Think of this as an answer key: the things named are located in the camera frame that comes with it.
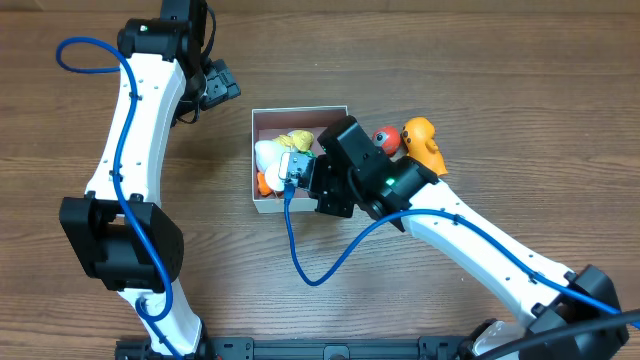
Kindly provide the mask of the white plush duck toy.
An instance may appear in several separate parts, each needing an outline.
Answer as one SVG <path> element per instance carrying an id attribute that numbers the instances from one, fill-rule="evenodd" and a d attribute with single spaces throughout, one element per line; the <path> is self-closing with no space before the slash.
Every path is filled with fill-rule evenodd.
<path id="1" fill-rule="evenodd" d="M 267 197 L 273 192 L 266 184 L 264 173 L 266 168 L 277 162 L 280 164 L 281 156 L 285 152 L 298 152 L 311 157 L 315 154 L 311 150 L 314 143 L 314 135 L 302 129 L 292 130 L 287 134 L 280 134 L 271 140 L 259 140 L 254 145 L 254 155 L 257 169 L 258 193 Z"/>

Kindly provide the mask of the red ball with eye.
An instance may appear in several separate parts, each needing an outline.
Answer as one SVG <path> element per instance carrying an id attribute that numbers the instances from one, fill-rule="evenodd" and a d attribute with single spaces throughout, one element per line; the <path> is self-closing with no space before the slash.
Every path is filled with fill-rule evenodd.
<path id="1" fill-rule="evenodd" d="M 393 126 L 384 126 L 377 129 L 372 135 L 373 143 L 381 147 L 388 156 L 393 156 L 400 147 L 401 137 Z"/>

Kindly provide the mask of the orange dinosaur figure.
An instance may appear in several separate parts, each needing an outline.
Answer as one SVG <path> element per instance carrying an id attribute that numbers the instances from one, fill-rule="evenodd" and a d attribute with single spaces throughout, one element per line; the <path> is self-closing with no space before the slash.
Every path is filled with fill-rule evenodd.
<path id="1" fill-rule="evenodd" d="M 407 155 L 433 171 L 436 175 L 447 175 L 444 158 L 435 141 L 436 128 L 426 117 L 414 117 L 405 123 L 401 138 Z"/>

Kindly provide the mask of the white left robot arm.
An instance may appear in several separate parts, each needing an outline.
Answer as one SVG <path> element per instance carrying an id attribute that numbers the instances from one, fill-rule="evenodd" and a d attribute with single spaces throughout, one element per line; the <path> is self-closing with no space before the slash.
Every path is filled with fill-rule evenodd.
<path id="1" fill-rule="evenodd" d="M 136 312 L 149 334 L 118 343 L 117 359 L 215 359 L 203 321 L 193 312 L 179 274 L 183 233 L 161 208 L 161 173 L 169 132 L 184 113 L 235 97 L 210 97 L 223 63 L 208 55 L 214 38 L 202 20 L 184 16 L 131 19 L 116 45 L 71 37 L 118 61 L 119 93 L 100 162 L 81 197 L 66 197 L 59 221 L 85 274 L 100 280 Z"/>

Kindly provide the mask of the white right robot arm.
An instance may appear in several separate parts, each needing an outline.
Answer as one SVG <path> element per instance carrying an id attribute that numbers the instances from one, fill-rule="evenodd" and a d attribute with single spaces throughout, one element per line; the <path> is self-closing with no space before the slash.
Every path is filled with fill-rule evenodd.
<path id="1" fill-rule="evenodd" d="M 589 265 L 580 272 L 522 245 L 466 205 L 444 182 L 447 169 L 424 117 L 399 135 L 407 153 L 386 154 L 347 116 L 319 136 L 308 190 L 318 210 L 349 217 L 359 206 L 379 227 L 391 223 L 447 255 L 512 313 L 461 343 L 459 359 L 610 359 L 638 316 L 620 309 L 612 280 Z"/>

